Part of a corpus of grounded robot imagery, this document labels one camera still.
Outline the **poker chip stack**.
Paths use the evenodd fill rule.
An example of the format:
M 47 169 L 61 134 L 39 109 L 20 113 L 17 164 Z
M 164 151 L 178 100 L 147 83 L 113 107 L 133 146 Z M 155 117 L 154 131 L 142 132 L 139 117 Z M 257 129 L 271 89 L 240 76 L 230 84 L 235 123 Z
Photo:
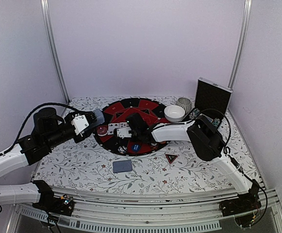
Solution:
M 212 122 L 212 124 L 213 124 L 217 129 L 219 128 L 219 126 L 221 125 L 221 123 L 222 123 L 222 120 L 219 119 L 219 118 L 215 118 L 215 119 L 213 120 L 213 122 Z
M 195 109 L 193 109 L 193 110 L 190 112 L 189 118 L 190 118 L 191 120 L 193 120 L 193 119 L 195 119 L 199 114 L 200 114 L 200 110 L 197 109 L 197 108 L 195 108 Z

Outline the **black triangular all-in marker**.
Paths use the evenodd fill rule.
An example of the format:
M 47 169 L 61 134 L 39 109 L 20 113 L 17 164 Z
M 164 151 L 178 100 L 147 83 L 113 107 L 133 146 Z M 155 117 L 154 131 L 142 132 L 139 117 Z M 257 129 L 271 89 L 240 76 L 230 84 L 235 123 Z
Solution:
M 166 153 L 165 156 L 169 164 L 172 164 L 178 158 L 178 155 L 175 154 Z

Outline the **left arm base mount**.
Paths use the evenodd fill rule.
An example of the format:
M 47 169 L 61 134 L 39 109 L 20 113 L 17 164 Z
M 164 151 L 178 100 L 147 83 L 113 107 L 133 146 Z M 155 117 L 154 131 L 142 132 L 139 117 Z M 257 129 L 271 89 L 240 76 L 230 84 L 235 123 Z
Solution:
M 53 190 L 43 180 L 33 181 L 33 184 L 37 186 L 37 191 L 40 194 L 38 202 L 32 204 L 33 208 L 47 213 L 72 216 L 75 205 L 72 196 L 64 194 L 61 197 L 55 197 Z

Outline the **grey striped ceramic mug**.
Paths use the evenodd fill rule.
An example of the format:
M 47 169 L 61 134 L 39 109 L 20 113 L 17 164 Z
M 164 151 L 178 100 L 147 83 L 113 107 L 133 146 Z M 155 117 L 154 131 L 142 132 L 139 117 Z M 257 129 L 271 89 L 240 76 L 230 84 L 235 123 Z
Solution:
M 192 110 L 191 100 L 185 97 L 178 98 L 176 101 L 176 105 L 183 108 L 186 114 L 188 114 Z

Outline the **aluminium poker chip case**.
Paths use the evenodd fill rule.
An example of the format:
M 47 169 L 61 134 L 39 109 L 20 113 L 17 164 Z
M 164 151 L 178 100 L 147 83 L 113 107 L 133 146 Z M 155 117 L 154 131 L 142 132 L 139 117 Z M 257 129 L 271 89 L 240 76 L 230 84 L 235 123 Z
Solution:
M 233 90 L 229 87 L 200 77 L 198 79 L 193 109 L 199 109 L 199 115 L 206 116 L 211 123 L 215 118 L 223 121 L 232 93 Z M 189 118 L 190 112 L 186 114 L 182 120 L 183 122 L 191 120 Z

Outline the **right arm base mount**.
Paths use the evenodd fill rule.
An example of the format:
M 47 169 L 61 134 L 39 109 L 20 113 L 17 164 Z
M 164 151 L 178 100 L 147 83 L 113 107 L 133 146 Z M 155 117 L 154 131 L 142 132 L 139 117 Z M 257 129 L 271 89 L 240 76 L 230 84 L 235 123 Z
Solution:
M 258 192 L 262 191 L 265 195 L 265 209 L 261 214 L 262 204 L 260 202 Z M 250 214 L 242 215 L 234 218 L 237 226 L 242 229 L 251 228 L 256 225 L 264 217 L 268 207 L 268 198 L 266 192 L 259 186 L 249 189 L 246 194 L 238 194 L 237 198 L 223 200 L 219 203 L 219 209 L 223 216 L 233 216 L 251 211 Z

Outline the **right aluminium frame post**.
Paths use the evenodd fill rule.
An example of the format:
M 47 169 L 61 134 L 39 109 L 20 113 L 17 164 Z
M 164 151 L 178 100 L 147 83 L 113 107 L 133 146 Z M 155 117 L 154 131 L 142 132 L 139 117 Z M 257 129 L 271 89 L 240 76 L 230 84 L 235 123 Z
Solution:
M 240 29 L 240 36 L 239 36 L 236 54 L 235 54 L 232 71 L 231 71 L 231 75 L 229 79 L 229 84 L 228 84 L 228 87 L 230 89 L 234 89 L 236 78 L 237 78 L 237 73 L 240 67 L 241 57 L 242 57 L 242 53 L 244 50 L 245 40 L 246 40 L 247 31 L 249 27 L 251 7 L 252 7 L 252 0 L 245 0 L 242 22 L 241 22 L 241 29 Z

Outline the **white ceramic bowl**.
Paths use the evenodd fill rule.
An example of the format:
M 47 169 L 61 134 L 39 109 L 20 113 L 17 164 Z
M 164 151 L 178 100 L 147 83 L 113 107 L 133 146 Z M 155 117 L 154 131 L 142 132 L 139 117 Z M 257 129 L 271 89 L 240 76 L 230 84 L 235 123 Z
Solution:
M 172 123 L 181 122 L 185 116 L 185 110 L 177 105 L 169 105 L 164 109 L 165 118 Z

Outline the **clear red dealer button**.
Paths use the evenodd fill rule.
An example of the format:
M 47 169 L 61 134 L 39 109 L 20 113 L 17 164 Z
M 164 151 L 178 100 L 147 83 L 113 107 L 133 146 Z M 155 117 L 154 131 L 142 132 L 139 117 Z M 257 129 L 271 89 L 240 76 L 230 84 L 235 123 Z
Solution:
M 108 134 L 107 126 L 99 126 L 97 127 L 97 135 L 100 137 L 106 136 Z

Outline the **blue small blind button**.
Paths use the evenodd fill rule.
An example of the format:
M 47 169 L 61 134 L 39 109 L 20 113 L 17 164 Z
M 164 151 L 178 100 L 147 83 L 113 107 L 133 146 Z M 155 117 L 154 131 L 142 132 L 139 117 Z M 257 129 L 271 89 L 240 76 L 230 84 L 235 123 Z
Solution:
M 132 152 L 138 152 L 140 149 L 141 149 L 141 145 L 140 144 L 133 144 L 131 146 Z

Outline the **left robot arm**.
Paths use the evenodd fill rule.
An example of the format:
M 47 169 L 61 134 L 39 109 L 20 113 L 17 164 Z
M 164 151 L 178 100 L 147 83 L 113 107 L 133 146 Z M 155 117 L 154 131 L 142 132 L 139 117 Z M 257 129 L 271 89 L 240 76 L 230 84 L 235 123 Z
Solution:
M 34 128 L 31 134 L 20 138 L 0 153 L 0 177 L 21 167 L 31 166 L 51 154 L 52 150 L 68 141 L 79 143 L 88 138 L 94 129 L 104 123 L 101 110 L 80 111 L 73 109 L 65 118 L 56 109 L 46 107 L 34 110 Z M 74 209 L 72 196 L 55 197 L 54 191 L 44 180 L 20 185 L 0 185 L 0 206 L 31 203 L 46 213 L 70 216 Z

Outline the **round red black poker mat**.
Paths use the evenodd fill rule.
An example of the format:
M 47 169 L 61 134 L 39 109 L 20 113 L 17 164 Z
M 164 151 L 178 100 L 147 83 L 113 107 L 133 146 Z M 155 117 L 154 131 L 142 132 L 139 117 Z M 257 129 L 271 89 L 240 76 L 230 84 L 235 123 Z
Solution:
M 165 118 L 164 109 L 166 106 L 155 100 L 146 98 L 128 98 L 111 103 L 103 108 L 105 122 L 100 126 L 107 126 L 110 123 L 129 122 L 131 117 L 136 117 L 133 120 L 134 123 L 144 126 L 144 122 L 147 126 L 153 126 L 156 123 L 168 123 Z M 150 148 L 150 144 L 142 143 L 132 138 L 119 138 L 114 131 L 113 135 L 106 135 L 100 137 L 97 135 L 97 129 L 94 132 L 94 138 L 101 147 L 110 151 L 111 153 L 126 156 L 141 156 L 150 154 L 154 151 L 158 151 L 167 145 L 167 142 L 160 142 L 156 150 Z M 138 152 L 132 152 L 131 146 L 133 144 L 140 144 L 141 149 Z M 118 147 L 125 146 L 127 148 L 126 154 L 120 154 Z

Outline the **left aluminium frame post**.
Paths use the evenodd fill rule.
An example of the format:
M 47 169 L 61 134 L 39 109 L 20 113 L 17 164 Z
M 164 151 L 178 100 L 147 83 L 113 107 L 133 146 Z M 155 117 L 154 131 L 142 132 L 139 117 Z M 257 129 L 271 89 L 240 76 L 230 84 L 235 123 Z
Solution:
M 63 77 L 60 61 L 59 61 L 59 56 L 57 53 L 57 48 L 55 45 L 55 38 L 54 38 L 54 33 L 53 33 L 53 28 L 52 28 L 52 23 L 51 23 L 51 18 L 50 18 L 50 8 L 49 8 L 49 1 L 48 0 L 41 0 L 41 11 L 42 11 L 42 16 L 43 16 L 43 21 L 45 25 L 45 30 L 46 30 L 46 35 L 50 47 L 50 54 L 53 60 L 55 72 L 57 75 L 59 87 L 61 89 L 64 101 L 66 103 L 70 102 L 70 97 L 68 94 L 66 82 Z

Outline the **blue ten poker chip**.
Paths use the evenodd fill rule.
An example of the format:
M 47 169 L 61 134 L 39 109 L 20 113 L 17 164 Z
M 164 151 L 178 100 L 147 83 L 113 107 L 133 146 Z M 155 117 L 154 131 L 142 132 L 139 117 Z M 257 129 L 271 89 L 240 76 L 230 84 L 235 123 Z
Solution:
M 126 154 L 127 153 L 127 148 L 125 146 L 120 146 L 120 147 L 118 147 L 117 150 L 120 154 Z

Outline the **red hundred poker chip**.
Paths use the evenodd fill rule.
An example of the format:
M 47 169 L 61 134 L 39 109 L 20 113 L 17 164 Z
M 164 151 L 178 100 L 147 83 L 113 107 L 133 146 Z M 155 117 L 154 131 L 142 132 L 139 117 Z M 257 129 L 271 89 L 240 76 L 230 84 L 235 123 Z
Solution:
M 150 144 L 150 148 L 151 148 L 152 150 L 156 150 L 156 149 L 158 148 L 158 144 L 157 144 L 157 143 L 151 143 L 151 144 Z

